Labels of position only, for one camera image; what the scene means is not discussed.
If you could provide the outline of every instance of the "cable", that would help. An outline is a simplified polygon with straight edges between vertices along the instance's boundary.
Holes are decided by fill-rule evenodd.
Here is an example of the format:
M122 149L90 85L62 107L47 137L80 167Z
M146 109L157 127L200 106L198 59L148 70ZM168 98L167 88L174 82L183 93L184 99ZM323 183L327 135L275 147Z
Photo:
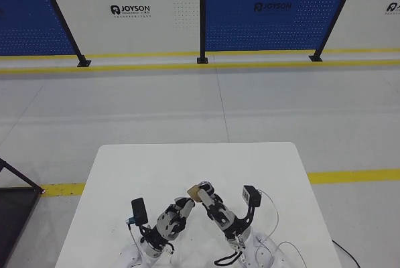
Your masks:
M279 225L279 221L280 221L279 211L277 210L277 207L275 206L273 199L271 199L271 197L269 197L269 195L266 192L264 192L264 191L262 191L260 189L258 189L258 192L261 192L264 195L266 195L268 197L268 199L271 201L271 203L273 203L273 206L274 206L274 209L275 209L275 213L277 215L277 222L275 223L274 229L268 235L268 238L270 238L271 235L275 232L275 229L277 229L277 226Z
M304 266L307 268L306 261L304 261L304 258L302 257L300 251L299 251L298 248L297 248L294 244L292 244L291 242L283 241L283 242L281 242L280 244L278 244L277 248L275 248L274 254L279 250L279 247L280 247L282 244L289 244L289 245L293 246L293 248L298 252L299 256L301 257L301 260L302 260L302 262L304 263Z
M266 249L268 249L268 248L264 245L264 242L265 242L267 239L269 239L269 238L271 237L271 235L275 232L275 229L277 229L277 226L279 226L280 216L279 216L279 211L277 210L277 207L275 206L273 199L271 199L271 197L269 197L269 195L268 195L266 192L264 192L264 191L262 191L262 190L260 190L260 189L257 189L257 190L258 190L258 192L261 192L261 193L263 193L264 195L266 195L266 196L268 197L268 199L269 199L269 200L271 201L271 203L273 204L274 209L275 209L275 213L276 213L276 215L277 215L277 222L275 223L275 226L274 226L273 230L269 233L269 235L267 236L267 238L265 238L263 241L259 240L259 242L261 242L261 243L259 244L259 246L257 247L257 249L256 249L256 251L255 251L255 260L256 260L256 262L258 263L258 258L257 258L258 250L259 250L262 246L264 246Z
M130 231L131 238L133 239L134 244L135 244L135 246L137 247L137 250L138 250L139 253L140 253L141 251L140 251L139 245L137 244L137 242L136 242L135 239L134 239L133 232L131 232L131 226L130 226L130 224L127 224L127 225L128 225L128 230Z
M352 258L352 260L356 263L358 268L360 268L358 261L347 250L345 250L343 247L341 247L337 242L335 242L333 240L332 240L332 242L334 242L335 245L337 245L340 249L342 249L345 253L347 253L347 255L350 256Z
M240 258L240 256L241 256L242 254L243 254L243 252L240 251L239 254L237 255L237 252L235 251L234 254L232 254L232 255L230 255L230 256L226 256L226 257L223 257L223 258L221 258L221 259L219 259L219 260L217 260L217 261L214 261L214 264L215 264L216 266L221 266L221 267L232 265L233 263L235 263L236 260L238 260L238 259ZM234 259L232 259L232 261L230 261L229 263L220 263L221 261L225 261L225 260L227 260L227 259L231 259L231 258L234 257L235 255L236 255L236 257L235 257Z

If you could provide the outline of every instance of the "white table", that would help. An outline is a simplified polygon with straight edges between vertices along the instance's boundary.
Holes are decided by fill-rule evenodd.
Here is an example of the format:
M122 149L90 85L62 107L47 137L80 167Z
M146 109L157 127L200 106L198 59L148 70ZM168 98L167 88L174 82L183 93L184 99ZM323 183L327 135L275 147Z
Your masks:
M309 268L341 268L312 187L292 143L219 143L104 145L94 161L56 268L107 268L121 249L132 244L125 219L131 200L143 197L154 226L156 218L186 190L208 180L239 218L247 205L243 185L266 191L280 223L271 237L294 243ZM264 196L253 219L255 230L269 233L276 221ZM134 234L139 236L138 228ZM205 209L193 209L187 229L174 241L176 253L164 254L157 267L213 267L232 254L223 233ZM282 245L290 260L303 267L295 249Z

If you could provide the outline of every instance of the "yellow stripe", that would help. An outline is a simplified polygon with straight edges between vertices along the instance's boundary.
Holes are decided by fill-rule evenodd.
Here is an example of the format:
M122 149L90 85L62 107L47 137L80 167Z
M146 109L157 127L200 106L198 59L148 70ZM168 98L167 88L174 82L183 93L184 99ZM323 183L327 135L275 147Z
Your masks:
M80 196L85 188L85 183L79 184L47 184L41 186L45 189L43 197L51 196Z
M210 68L287 68L310 66L380 66L400 65L400 60L336 60L325 62L222 62L209 64L140 64L90 67L0 68L0 74L37 74L53 72L102 72L123 70L167 70Z
M382 182L400 180L398 170L357 170L350 172L318 172L308 173L311 184L343 184L351 182ZM80 196L85 183L42 185L46 190L43 197Z
M380 182L400 180L399 170L358 170L352 172L309 173L311 184L341 184L348 182Z
M345 49L324 50L323 53L395 53L400 48L377 48L377 49ZM259 51L217 51L207 52L206 55L257 55L257 54L313 54L314 50L259 50ZM86 58L135 58L135 57L176 57L176 56L198 56L198 51L186 52L156 52L156 53L124 53L124 54L87 54ZM0 60L59 60L76 59L75 55L54 56L2 56Z

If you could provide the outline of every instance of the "blue perforated panel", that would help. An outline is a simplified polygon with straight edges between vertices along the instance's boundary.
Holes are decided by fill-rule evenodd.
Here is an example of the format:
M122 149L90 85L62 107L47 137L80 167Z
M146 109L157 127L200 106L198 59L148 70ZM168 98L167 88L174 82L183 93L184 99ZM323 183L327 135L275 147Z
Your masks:
M206 51L312 50L340 0L207 0Z
M49 0L0 0L0 56L74 54Z

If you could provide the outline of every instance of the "floor seam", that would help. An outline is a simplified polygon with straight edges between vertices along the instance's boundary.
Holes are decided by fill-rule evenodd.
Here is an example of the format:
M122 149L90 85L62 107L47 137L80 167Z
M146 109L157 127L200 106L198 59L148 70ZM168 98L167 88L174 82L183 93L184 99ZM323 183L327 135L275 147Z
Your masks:
M219 87L219 95L220 95L220 103L222 105L222 112L224 113L224 120L225 120L225 129L226 129L226 138L229 141L229 133L228 133L228 125L226 124L226 116L225 116L225 109L224 109L224 102L222 100L222 92L220 91L220 84L219 84L219 76L218 76L218 68L214 69L216 72L216 79L218 80L218 87Z
M18 119L16 120L16 122L13 124L13 126L11 127L11 129L9 130L9 132L6 134L6 136L3 138L3 140L0 142L0 146L3 144L3 142L6 140L6 138L9 136L9 134L12 132L12 129L16 126L16 124L19 122L19 120L22 118L22 116L25 114L26 110L28 109L28 107L30 107L30 105L33 103L33 101L36 99L36 97L39 95L40 91L42 91L43 87L45 85L42 85L39 89L39 91L36 93L36 95L34 95L33 99L30 101L30 103L27 105L27 107L24 109L23 113L18 117Z
M386 80L386 78L379 73L379 76L381 77L381 79L383 79L387 84L389 84L389 86L396 91L396 93L400 96L400 92L397 90L396 86L393 86L389 81Z

